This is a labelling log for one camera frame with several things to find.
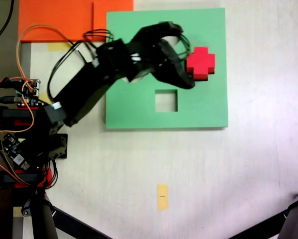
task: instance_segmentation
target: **circuit board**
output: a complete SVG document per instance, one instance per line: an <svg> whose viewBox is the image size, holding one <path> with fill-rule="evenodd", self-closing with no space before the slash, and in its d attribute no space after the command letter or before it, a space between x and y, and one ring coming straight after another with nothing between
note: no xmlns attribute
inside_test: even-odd
<svg viewBox="0 0 298 239"><path fill-rule="evenodd" d="M0 141L0 150L2 150L2 144L6 156L13 160L15 165L24 170L27 170L29 168L30 165L26 162L19 149L20 142L17 138L8 133L4 136L2 143Z"/></svg>
<svg viewBox="0 0 298 239"><path fill-rule="evenodd" d="M40 80L33 80L34 83L29 83L29 85L34 89L34 92L30 91L29 89L24 89L24 97L31 108L39 108L45 106L43 102L40 102L38 100L39 97L39 87L40 87ZM17 108L27 108L24 99L22 97L21 92L16 91L16 94L18 97L20 97L20 101L17 102L16 107Z"/></svg>

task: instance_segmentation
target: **wire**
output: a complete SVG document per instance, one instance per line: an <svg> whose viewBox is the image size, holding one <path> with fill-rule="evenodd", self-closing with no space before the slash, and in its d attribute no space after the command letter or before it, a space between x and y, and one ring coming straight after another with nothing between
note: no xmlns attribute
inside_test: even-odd
<svg viewBox="0 0 298 239"><path fill-rule="evenodd" d="M58 61L57 63L55 64L51 74L50 74L50 77L48 79L48 83L47 83L47 95L48 95L48 98L50 100L50 102L54 102L54 98L53 96L51 95L51 91L50 91L50 83L51 83L51 80L53 78L53 76L55 75L56 71L58 70L58 68L65 62L65 60L75 51L75 49L82 43L82 41L77 41L66 53L65 55L63 55Z"/></svg>
<svg viewBox="0 0 298 239"><path fill-rule="evenodd" d="M54 167L54 174L53 174L53 177L49 183L49 186L47 186L45 189L50 189L50 188L54 187L58 181L58 170L57 170L56 161L52 160L52 163L53 163L53 167Z"/></svg>
<svg viewBox="0 0 298 239"><path fill-rule="evenodd" d="M4 24L4 26L2 27L2 29L0 30L0 36L2 35L2 33L4 32L5 28L7 27L9 21L10 21L10 18L13 14L13 8L14 8L14 0L11 0L10 1L10 9L9 9L9 14L8 14L8 17L7 17L7 20Z"/></svg>
<svg viewBox="0 0 298 239"><path fill-rule="evenodd" d="M1 151L0 151L0 156L3 159L4 163L6 164L6 166L8 167L9 171L11 171L11 167L9 167L10 165L8 165L8 163L5 161L4 155L2 154Z"/></svg>
<svg viewBox="0 0 298 239"><path fill-rule="evenodd" d="M18 180L18 178L16 178L11 172L9 172L4 166L2 166L1 164L0 164L0 167L4 170L4 171L6 171L13 179L15 179L17 182L19 182L19 183L22 183L22 182L20 182L19 180Z"/></svg>
<svg viewBox="0 0 298 239"><path fill-rule="evenodd" d="M92 38L103 37L103 38L105 38L106 42L108 39L109 39L109 42L112 42L114 40L114 35L109 30L106 30L106 29L95 29L92 31L87 31L84 33L83 37L85 40L84 44L88 48L88 50L90 51L91 54L92 54L92 52L91 52L91 49L89 48L89 46L91 46L95 50L97 49L97 47L91 42L92 39L89 39L89 37L92 37Z"/></svg>
<svg viewBox="0 0 298 239"><path fill-rule="evenodd" d="M24 71L21 67L21 64L20 64L20 60L19 60L19 46L20 46L20 41L22 39L22 37L24 36L24 34L32 29L32 28L37 28L37 27L47 27L47 28L50 28L50 29L53 29L53 30L56 30L57 32L59 32L65 39L67 39L67 41L69 41L72 45L74 45L74 43L61 31L59 30L58 28L52 26L52 25L48 25L48 24L34 24L32 26L29 26L28 28L26 28L22 33L21 35L19 36L18 38L18 41L17 41L17 45L16 45L16 61L17 61L17 66L18 66L18 69L22 75L22 77L25 78L25 74L24 74ZM81 52L79 50L77 50L77 52L79 53L79 55L82 57L84 63L87 63L86 59L83 57L83 55L81 54Z"/></svg>
<svg viewBox="0 0 298 239"><path fill-rule="evenodd" d="M33 125L34 125L34 114L33 114L33 111L30 109L30 107L29 107L27 101L25 100L25 96L24 96L24 94L23 94L24 87L25 87L26 84L27 84L27 82L24 83L24 85L23 85L23 87L22 87L22 89L21 89L21 91L22 91L22 95L21 95L21 96L23 97L24 103L25 103L26 106L28 107L28 110L29 110L29 112L30 112L30 114L31 114L31 117L32 117L32 123L31 123L31 125L30 125L27 129L23 129L23 130L18 130L18 131L14 131L14 130L0 130L0 132L21 133L21 132L25 132L25 131L27 131L27 130L29 130L30 128L33 127Z"/></svg>
<svg viewBox="0 0 298 239"><path fill-rule="evenodd" d="M15 177L18 178L19 181L21 181L22 183L29 185L29 183L26 183L26 182L23 181L20 177L18 177L18 175L17 175L17 174L15 173L15 171L13 170L13 167L11 166L11 164L10 164L10 162L9 162L9 160L8 160L8 158L7 158L7 156L6 156L6 154L5 154L5 149L4 149L4 145L3 145L3 138L1 139L0 143L1 143L1 148L2 148L2 151L3 151L4 158L5 158L6 162L8 163L8 165L10 166L10 169L11 169L11 171L13 172L13 174L15 175Z"/></svg>
<svg viewBox="0 0 298 239"><path fill-rule="evenodd" d="M191 43L183 34L180 35L180 41L185 47L185 52L180 53L179 57L185 54L185 57L181 58L181 61L185 61L191 52Z"/></svg>

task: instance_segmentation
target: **orange wire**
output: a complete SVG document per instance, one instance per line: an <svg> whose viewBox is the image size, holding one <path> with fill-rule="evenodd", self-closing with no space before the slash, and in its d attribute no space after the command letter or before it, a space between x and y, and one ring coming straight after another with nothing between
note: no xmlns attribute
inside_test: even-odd
<svg viewBox="0 0 298 239"><path fill-rule="evenodd" d="M23 87L22 87L22 89L21 89L22 92L23 92L23 90L24 90L24 86L25 86L26 84L28 84L28 82L25 82L25 83L24 83L24 85L23 85ZM25 132L25 131L27 131L27 130L29 130L30 128L33 127L33 125L34 125L34 114L33 114L33 111L30 109L30 107L29 107L27 101L25 100L24 94L22 94L21 96L23 97L24 103L25 103L26 106L28 107L28 110L29 110L29 112L30 112L30 114L31 114L31 117L32 117L32 123L31 123L30 127L28 127L27 129L18 130L18 131L15 131L15 130L0 130L0 133L1 133L1 132L20 133L20 132Z"/></svg>
<svg viewBox="0 0 298 239"><path fill-rule="evenodd" d="M26 28L22 33L21 35L19 36L18 38L18 41L17 41L17 45L16 45L16 61L17 61L17 66L18 66L18 69L20 71L20 74L22 75L22 77L25 78L25 73L21 67L21 64L20 64L20 60L19 60L19 46L20 46L20 41L22 39L22 37L24 36L24 34L32 29L32 28L36 28L36 27L47 27L47 28L50 28L50 29L53 29L53 30L56 30L58 31L65 39L67 39L69 41L69 38L65 36L65 34L59 30L58 28L52 26L52 25L48 25L48 24L35 24L35 25L32 25L32 26L29 26L28 28Z"/></svg>
<svg viewBox="0 0 298 239"><path fill-rule="evenodd" d="M10 176L12 176L13 177L13 179L15 179L17 182L19 182L19 183L21 183L21 184L23 184L21 181L19 181L19 179L18 178L16 178L14 175L12 175L12 173L11 172L9 172L4 166L2 166L1 164L0 164L0 167L3 169L3 170L5 170L7 173L9 173L9 175Z"/></svg>

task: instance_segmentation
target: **yellow sticky note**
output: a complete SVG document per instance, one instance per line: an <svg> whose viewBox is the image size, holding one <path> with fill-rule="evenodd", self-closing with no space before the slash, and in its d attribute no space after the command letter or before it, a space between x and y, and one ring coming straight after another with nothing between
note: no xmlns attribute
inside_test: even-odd
<svg viewBox="0 0 298 239"><path fill-rule="evenodd" d="M48 51L67 51L71 47L69 42L48 42Z"/></svg>
<svg viewBox="0 0 298 239"><path fill-rule="evenodd" d="M163 211L168 209L168 185L158 184L157 186L157 196L158 196L158 211Z"/></svg>
<svg viewBox="0 0 298 239"><path fill-rule="evenodd" d="M42 101L51 104L50 99L48 98L47 93L40 93L40 94L39 94L39 98L40 98Z"/></svg>

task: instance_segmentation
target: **tripod leg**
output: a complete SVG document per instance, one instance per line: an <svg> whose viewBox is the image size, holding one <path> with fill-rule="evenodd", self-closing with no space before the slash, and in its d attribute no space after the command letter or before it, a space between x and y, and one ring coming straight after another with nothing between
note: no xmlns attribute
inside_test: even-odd
<svg viewBox="0 0 298 239"><path fill-rule="evenodd" d="M249 228L230 239L269 239L277 235L283 227L287 210Z"/></svg>
<svg viewBox="0 0 298 239"><path fill-rule="evenodd" d="M31 202L31 217L35 239L58 239L49 204L41 199Z"/></svg>
<svg viewBox="0 0 298 239"><path fill-rule="evenodd" d="M288 213L278 239L298 239L298 206Z"/></svg>

